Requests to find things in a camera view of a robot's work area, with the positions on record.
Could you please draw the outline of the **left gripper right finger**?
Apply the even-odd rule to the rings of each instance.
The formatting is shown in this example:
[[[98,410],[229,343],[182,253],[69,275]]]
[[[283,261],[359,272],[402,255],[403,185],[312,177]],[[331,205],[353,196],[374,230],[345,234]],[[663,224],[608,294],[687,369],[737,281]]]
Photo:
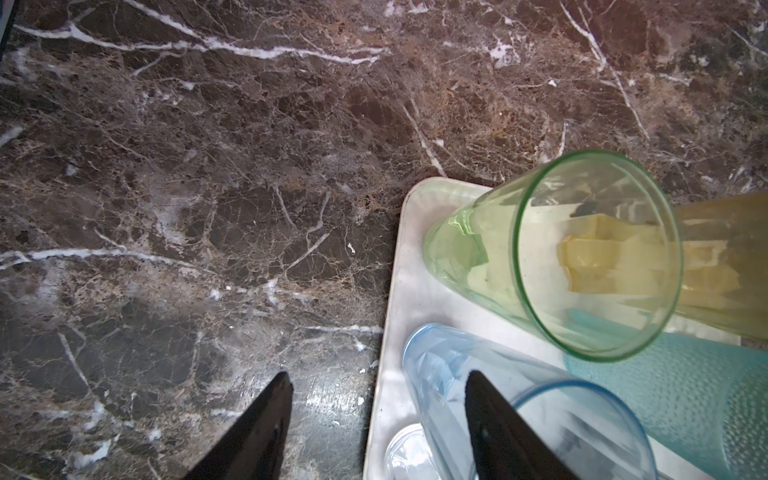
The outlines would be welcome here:
[[[468,376],[465,413],[478,478],[577,478],[477,370]]]

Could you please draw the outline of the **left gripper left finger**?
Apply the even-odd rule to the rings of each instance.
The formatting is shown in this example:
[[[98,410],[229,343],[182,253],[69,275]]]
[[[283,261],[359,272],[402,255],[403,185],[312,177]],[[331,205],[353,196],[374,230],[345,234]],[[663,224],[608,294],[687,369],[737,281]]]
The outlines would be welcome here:
[[[293,385],[278,373],[186,475],[193,479],[277,479],[292,412]]]

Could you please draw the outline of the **grey blue glass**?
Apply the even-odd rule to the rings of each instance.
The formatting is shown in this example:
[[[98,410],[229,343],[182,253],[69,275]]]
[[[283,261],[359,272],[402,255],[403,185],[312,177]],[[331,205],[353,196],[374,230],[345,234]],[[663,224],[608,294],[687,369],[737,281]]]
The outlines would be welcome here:
[[[474,479],[465,411],[471,372],[482,373],[536,438],[580,479],[655,479],[643,427],[615,394],[477,335],[433,323],[405,344],[402,367],[435,468]]]

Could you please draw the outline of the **clear glass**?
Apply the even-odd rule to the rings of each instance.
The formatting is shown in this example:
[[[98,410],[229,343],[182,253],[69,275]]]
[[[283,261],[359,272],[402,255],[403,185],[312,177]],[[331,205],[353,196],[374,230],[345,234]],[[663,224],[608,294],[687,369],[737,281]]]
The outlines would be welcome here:
[[[385,454],[386,478],[391,480],[440,480],[434,458],[420,423],[401,429]]]

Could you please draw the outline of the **beige square tray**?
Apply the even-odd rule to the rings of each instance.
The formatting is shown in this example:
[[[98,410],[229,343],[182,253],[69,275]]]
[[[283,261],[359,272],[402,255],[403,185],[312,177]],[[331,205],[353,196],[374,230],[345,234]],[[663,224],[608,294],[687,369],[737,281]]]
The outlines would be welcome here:
[[[364,463],[367,479],[387,479],[385,454],[389,443],[401,429],[420,423],[402,367],[405,344],[419,328],[445,325],[567,372],[566,357],[558,347],[457,294],[425,266],[422,246],[429,228],[484,193],[480,185],[434,177],[417,184],[405,198]],[[670,450],[651,449],[657,474],[677,479],[702,477],[699,468]]]

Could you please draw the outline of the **frosted teal glass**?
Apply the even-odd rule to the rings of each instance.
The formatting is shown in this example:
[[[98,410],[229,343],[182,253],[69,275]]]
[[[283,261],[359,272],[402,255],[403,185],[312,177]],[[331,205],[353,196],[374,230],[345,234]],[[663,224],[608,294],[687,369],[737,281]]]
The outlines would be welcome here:
[[[659,331],[626,359],[568,355],[565,366],[619,397],[649,436],[713,478],[766,478],[766,352]]]

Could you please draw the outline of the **light green ribbed glass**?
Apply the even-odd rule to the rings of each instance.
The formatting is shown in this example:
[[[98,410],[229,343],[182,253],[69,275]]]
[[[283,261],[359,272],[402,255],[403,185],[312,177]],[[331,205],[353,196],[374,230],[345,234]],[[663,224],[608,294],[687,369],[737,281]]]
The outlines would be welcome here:
[[[626,359],[674,315],[679,223],[636,161],[581,150],[435,222],[428,271],[473,303],[583,360]]]

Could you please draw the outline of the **amber tall glass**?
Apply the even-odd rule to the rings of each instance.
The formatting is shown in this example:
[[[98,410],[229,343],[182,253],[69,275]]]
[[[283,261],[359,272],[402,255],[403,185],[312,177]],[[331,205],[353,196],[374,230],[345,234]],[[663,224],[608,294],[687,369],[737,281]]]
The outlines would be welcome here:
[[[767,339],[767,194],[679,206],[684,268],[676,314]]]

